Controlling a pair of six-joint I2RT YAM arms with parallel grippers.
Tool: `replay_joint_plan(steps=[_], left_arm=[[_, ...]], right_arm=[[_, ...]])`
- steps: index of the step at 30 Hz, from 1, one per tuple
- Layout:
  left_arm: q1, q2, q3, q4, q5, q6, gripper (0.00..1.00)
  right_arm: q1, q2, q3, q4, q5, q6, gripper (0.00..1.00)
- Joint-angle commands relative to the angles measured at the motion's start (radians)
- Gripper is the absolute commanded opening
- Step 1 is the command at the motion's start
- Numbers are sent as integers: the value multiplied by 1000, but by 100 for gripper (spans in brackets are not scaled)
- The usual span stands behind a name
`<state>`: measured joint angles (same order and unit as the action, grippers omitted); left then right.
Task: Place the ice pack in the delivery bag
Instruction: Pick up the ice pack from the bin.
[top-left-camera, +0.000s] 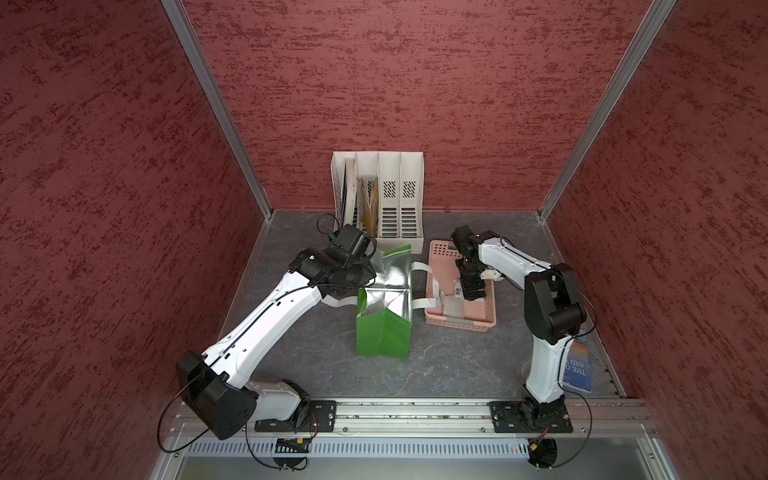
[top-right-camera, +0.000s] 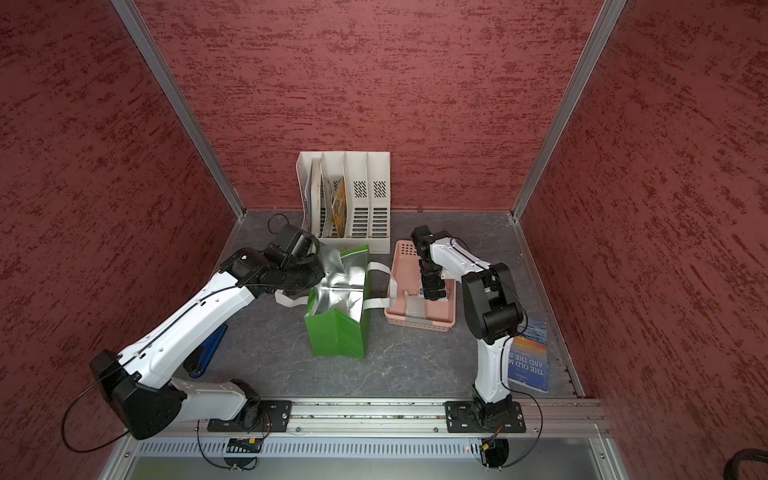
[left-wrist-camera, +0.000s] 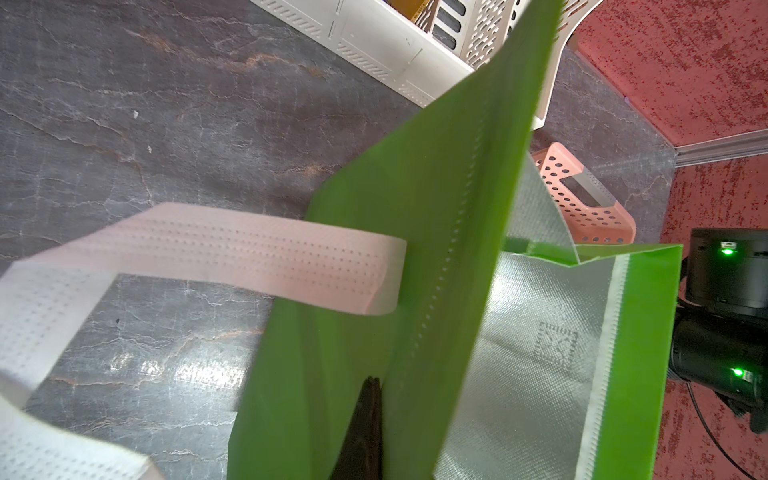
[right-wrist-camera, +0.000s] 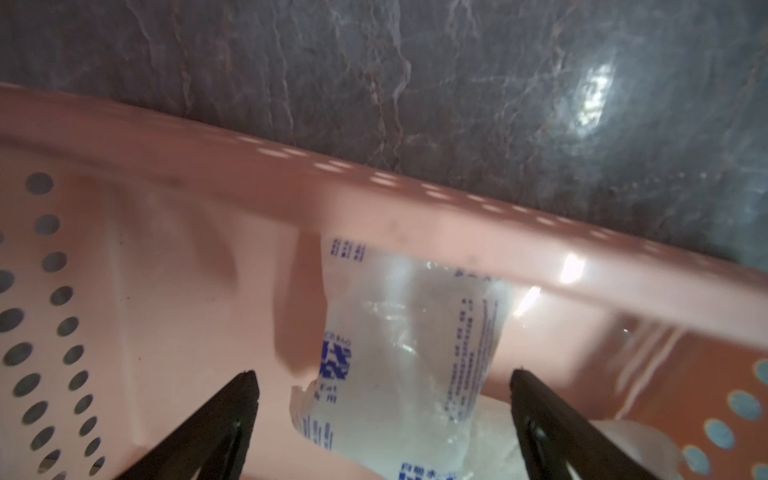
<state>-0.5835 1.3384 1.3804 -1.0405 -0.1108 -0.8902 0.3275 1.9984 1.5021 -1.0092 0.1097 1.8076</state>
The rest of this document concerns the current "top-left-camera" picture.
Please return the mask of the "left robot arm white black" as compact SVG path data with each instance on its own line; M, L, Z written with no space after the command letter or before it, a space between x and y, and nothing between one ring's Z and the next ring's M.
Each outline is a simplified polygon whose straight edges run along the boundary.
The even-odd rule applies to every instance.
M292 430L307 427L309 395L296 383L259 383L257 366L306 312L320 303L355 296L376 278L376 240L342 226L323 250L307 248L291 262L271 293L233 330L203 353L185 352L176 362L179 398L226 440L248 423L268 421Z

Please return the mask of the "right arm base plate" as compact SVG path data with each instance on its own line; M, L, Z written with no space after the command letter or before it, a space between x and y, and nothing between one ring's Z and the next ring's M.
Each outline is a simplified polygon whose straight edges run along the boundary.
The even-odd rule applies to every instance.
M570 434L573 426L566 409L565 398L550 403L535 399L492 401L488 403L496 433Z

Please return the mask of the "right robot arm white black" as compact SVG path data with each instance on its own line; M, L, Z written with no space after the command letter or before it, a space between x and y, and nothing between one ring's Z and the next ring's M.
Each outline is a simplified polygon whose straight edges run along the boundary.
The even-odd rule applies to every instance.
M453 231L451 241L460 254L456 266L466 300L484 298L490 279L505 279L523 290L533 351L518 412L525 428L542 430L565 413L563 362L588 316L575 271L537 259L492 231L474 233L464 225Z

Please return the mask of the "ice pack clear front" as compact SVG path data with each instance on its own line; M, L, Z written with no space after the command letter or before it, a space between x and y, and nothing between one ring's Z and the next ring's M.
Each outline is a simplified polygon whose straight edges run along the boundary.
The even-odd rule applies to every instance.
M443 313L442 315L446 319L454 321L455 319L464 320L466 318L464 313L464 300L455 296L443 297L442 300Z

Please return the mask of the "pink perforated plastic basket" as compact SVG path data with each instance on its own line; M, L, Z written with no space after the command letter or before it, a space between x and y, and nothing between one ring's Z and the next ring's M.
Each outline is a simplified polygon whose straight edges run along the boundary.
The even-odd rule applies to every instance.
M496 323L494 285L485 281L485 296L477 300L465 297L456 260L461 255L447 240L432 240L426 281L426 297L436 305L424 310L429 325L487 332Z

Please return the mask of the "green insulated delivery bag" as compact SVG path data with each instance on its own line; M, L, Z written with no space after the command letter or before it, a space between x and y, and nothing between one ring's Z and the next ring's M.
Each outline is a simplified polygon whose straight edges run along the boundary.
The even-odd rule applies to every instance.
M323 303L332 307L356 308L356 355L359 357L407 357L410 349L413 313L437 308L436 296L416 298L412 273L432 274L432 268L412 260L412 250L405 245L373 256L376 273L372 285L361 287L354 296L337 299L329 296Z

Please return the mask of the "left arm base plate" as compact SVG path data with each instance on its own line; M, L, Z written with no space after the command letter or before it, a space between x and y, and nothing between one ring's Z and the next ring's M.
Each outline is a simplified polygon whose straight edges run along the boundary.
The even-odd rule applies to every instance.
M303 401L287 420L257 420L255 432L327 433L334 430L337 402L334 400Z

